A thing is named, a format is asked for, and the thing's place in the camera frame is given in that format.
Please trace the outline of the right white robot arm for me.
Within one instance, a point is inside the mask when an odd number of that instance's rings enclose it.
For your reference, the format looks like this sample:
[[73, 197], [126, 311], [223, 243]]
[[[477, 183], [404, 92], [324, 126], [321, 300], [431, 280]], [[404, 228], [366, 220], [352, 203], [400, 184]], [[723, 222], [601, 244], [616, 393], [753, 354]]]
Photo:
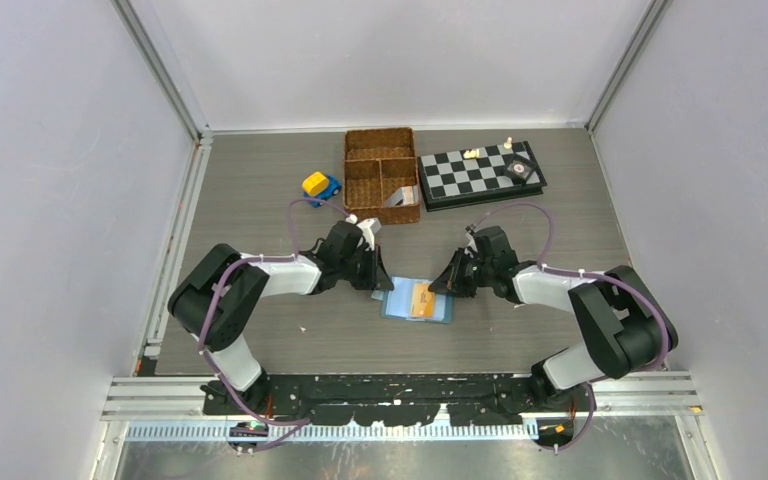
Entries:
[[531, 397], [540, 408], [558, 409], [584, 383], [659, 367], [677, 346], [675, 327], [632, 267], [573, 271], [522, 261], [498, 226], [470, 229], [467, 237], [430, 291], [468, 298], [490, 288], [515, 305], [541, 305], [576, 320], [581, 343], [531, 368]]

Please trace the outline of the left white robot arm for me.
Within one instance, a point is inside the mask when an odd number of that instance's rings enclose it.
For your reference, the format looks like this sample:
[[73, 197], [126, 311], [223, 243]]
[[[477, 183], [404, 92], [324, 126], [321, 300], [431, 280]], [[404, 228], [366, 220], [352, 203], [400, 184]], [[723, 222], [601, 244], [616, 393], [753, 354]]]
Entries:
[[278, 295], [317, 295], [345, 281], [360, 291], [394, 288], [381, 258], [376, 218], [336, 222], [314, 248], [289, 256], [242, 253], [215, 245], [181, 281], [167, 310], [198, 342], [199, 352], [230, 385], [240, 412], [258, 412], [267, 398], [265, 376], [243, 331], [258, 301]]

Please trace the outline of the blue card holder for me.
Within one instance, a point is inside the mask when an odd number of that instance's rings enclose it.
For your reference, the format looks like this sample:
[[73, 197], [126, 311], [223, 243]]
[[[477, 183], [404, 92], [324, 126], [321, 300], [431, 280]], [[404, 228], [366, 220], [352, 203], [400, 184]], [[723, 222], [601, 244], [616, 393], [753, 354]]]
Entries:
[[451, 296], [430, 290], [431, 281], [393, 277], [392, 290], [375, 290], [371, 298], [381, 302], [384, 318], [413, 322], [449, 324], [453, 316]]

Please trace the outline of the orange credit card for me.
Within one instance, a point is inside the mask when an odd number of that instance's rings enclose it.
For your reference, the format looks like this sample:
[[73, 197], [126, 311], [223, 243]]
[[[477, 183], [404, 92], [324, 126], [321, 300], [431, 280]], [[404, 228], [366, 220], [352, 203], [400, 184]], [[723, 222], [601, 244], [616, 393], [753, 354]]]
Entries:
[[430, 319], [435, 315], [436, 296], [430, 292], [430, 282], [415, 282], [411, 290], [409, 316]]

